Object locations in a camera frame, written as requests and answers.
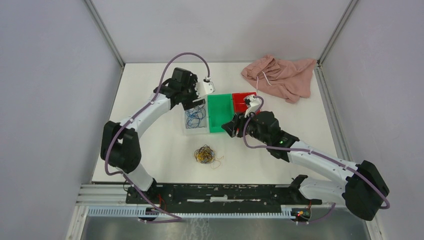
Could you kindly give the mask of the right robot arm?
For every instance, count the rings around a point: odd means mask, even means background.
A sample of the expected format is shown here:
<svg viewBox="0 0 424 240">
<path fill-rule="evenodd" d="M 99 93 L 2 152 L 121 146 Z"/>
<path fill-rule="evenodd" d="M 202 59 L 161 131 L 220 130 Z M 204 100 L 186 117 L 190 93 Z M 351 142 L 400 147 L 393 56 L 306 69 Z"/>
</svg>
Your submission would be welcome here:
<svg viewBox="0 0 424 240">
<path fill-rule="evenodd" d="M 231 137 L 247 141 L 250 136 L 261 142 L 258 149 L 266 149 L 271 156 L 290 164 L 305 167 L 326 178 L 314 179 L 307 175 L 294 179 L 289 199 L 295 204 L 321 200 L 344 205 L 355 216 L 371 221 L 379 210 L 388 210 L 390 190 L 377 167 L 370 161 L 361 163 L 332 157 L 281 129 L 271 111 L 237 113 L 222 124 Z"/>
</svg>

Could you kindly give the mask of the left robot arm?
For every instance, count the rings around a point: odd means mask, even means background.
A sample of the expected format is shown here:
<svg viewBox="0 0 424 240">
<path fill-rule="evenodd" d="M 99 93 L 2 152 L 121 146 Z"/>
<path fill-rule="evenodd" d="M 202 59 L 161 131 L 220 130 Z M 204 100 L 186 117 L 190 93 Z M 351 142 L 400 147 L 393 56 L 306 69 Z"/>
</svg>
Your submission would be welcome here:
<svg viewBox="0 0 424 240">
<path fill-rule="evenodd" d="M 181 104 L 189 110 L 205 103 L 205 96 L 215 91 L 210 76 L 198 80 L 196 74 L 176 67 L 172 76 L 153 90 L 147 103 L 132 116 L 120 122 L 108 121 L 103 127 L 100 158 L 105 167 L 116 168 L 138 187 L 138 197 L 149 204 L 156 200 L 155 179 L 141 164 L 140 138 L 162 115 Z"/>
</svg>

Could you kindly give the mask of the clear plastic bin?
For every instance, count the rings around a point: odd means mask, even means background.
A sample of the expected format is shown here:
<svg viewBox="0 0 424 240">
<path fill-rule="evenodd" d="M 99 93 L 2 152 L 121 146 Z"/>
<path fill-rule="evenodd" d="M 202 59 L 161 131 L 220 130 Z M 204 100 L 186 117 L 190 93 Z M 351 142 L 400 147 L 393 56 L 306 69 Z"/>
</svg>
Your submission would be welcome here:
<svg viewBox="0 0 424 240">
<path fill-rule="evenodd" d="M 208 101 L 206 99 L 204 105 L 185 110 L 183 116 L 183 131 L 185 135 L 203 135 L 210 133 Z"/>
</svg>

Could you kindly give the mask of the green plastic bin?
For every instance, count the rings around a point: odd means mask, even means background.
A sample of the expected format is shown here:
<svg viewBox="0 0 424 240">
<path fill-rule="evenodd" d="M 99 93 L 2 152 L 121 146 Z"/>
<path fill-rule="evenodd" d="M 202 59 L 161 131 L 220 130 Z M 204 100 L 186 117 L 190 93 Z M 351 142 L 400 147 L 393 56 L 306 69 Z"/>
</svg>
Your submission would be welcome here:
<svg viewBox="0 0 424 240">
<path fill-rule="evenodd" d="M 222 125 L 230 122 L 234 115 L 231 94 L 214 94 L 207 96 L 208 123 L 210 133 L 222 133 Z"/>
</svg>

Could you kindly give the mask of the red plastic bin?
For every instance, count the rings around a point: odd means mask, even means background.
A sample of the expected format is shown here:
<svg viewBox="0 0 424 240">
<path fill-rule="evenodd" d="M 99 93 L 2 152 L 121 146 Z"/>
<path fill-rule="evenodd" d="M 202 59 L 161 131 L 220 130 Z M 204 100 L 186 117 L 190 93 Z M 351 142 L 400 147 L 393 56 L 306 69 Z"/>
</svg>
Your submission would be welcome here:
<svg viewBox="0 0 424 240">
<path fill-rule="evenodd" d="M 244 98 L 248 95 L 257 95 L 257 94 L 255 92 L 243 92 L 243 93 L 232 94 L 234 115 L 237 113 L 245 113 L 248 107 L 245 104 Z"/>
</svg>

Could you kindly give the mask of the pink cloth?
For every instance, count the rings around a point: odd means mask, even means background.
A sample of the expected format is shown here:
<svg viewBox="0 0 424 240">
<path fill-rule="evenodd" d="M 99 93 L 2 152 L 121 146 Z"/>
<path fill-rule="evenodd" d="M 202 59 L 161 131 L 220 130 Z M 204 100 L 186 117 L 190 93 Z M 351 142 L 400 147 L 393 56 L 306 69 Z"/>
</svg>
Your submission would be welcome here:
<svg viewBox="0 0 424 240">
<path fill-rule="evenodd" d="M 257 91 L 295 104 L 311 96 L 311 80 L 317 60 L 290 61 L 267 54 L 250 63 L 241 76 Z"/>
</svg>

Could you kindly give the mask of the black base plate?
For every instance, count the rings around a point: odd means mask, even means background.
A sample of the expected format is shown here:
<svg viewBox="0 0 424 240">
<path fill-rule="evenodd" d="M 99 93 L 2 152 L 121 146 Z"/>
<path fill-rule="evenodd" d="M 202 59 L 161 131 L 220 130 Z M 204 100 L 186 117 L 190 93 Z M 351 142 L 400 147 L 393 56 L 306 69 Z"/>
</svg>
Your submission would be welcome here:
<svg viewBox="0 0 424 240">
<path fill-rule="evenodd" d="M 323 203 L 286 184 L 156 183 L 145 196 L 173 214 L 270 214 L 279 213 L 282 205 Z"/>
</svg>

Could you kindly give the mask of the aluminium frame rail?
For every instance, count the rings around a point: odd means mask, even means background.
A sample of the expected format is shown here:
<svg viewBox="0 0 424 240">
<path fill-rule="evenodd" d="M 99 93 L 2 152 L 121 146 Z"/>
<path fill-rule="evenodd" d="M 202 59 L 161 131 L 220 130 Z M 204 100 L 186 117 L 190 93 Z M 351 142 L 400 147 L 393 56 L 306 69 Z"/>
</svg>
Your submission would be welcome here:
<svg viewBox="0 0 424 240">
<path fill-rule="evenodd" d="M 348 204 L 369 205 L 373 191 L 367 192 L 367 186 L 359 186 L 357 190 L 349 186 L 328 186 L 327 181 L 311 184 L 292 184 L 291 187 L 299 189 L 307 199 L 321 200 L 323 203 L 336 203 L 347 206 Z M 142 196 L 128 183 L 100 182 L 84 184 L 81 186 L 76 200 L 77 204 L 146 204 Z"/>
</svg>

